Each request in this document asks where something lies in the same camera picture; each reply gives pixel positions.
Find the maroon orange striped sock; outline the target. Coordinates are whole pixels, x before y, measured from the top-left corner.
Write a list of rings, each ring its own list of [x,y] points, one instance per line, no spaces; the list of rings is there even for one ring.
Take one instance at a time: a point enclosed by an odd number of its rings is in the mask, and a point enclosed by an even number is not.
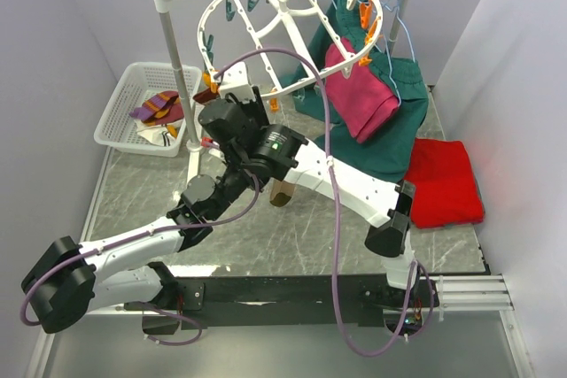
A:
[[[213,91],[210,87],[206,87],[205,89],[195,94],[192,99],[196,104],[206,105],[212,102],[214,99],[217,99],[218,97],[219,94],[217,91]]]

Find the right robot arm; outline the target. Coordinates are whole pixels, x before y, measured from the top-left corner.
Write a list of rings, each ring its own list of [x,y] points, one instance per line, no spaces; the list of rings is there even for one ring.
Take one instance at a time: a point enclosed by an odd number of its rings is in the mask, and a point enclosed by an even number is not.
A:
[[[364,242],[380,257],[390,299],[408,306],[420,295],[415,253],[410,242],[410,213],[416,188],[408,181],[381,181],[333,158],[313,141],[269,122],[258,90],[242,102],[233,94],[207,89],[194,100],[202,105],[198,123],[221,152],[230,171],[245,170],[311,189],[357,213],[369,224]]]

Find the purple orange striped sock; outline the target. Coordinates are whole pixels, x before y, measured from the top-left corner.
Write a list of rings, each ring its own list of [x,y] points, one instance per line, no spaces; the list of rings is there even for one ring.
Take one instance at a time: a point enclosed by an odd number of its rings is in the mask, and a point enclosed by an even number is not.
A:
[[[135,120],[146,121],[152,119],[158,112],[164,110],[169,102],[169,97],[165,92],[158,93],[139,107],[136,107],[129,116]]]

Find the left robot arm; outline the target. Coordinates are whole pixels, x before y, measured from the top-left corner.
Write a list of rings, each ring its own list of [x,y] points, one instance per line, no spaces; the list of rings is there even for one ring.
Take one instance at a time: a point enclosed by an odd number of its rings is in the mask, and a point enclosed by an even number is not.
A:
[[[47,334],[69,328],[87,312],[108,306],[106,297],[115,288],[106,281],[112,278],[119,280],[121,296],[168,308],[177,297],[175,280],[145,260],[201,243],[227,223],[222,215],[246,190],[258,196],[267,182],[266,176],[230,166],[217,178],[193,177],[177,206],[143,227],[91,243],[60,237],[21,282],[20,321]]]

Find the white sock black stripes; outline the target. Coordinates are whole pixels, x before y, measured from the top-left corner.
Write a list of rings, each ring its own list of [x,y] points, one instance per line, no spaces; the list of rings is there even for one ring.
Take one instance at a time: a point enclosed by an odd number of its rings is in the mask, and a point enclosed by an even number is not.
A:
[[[136,133],[138,136],[142,137],[146,142],[159,146],[159,147],[170,147],[176,140],[167,131],[167,125],[174,126],[177,130],[178,127],[172,124],[161,124],[156,126],[147,126],[143,122],[139,121],[136,123]]]

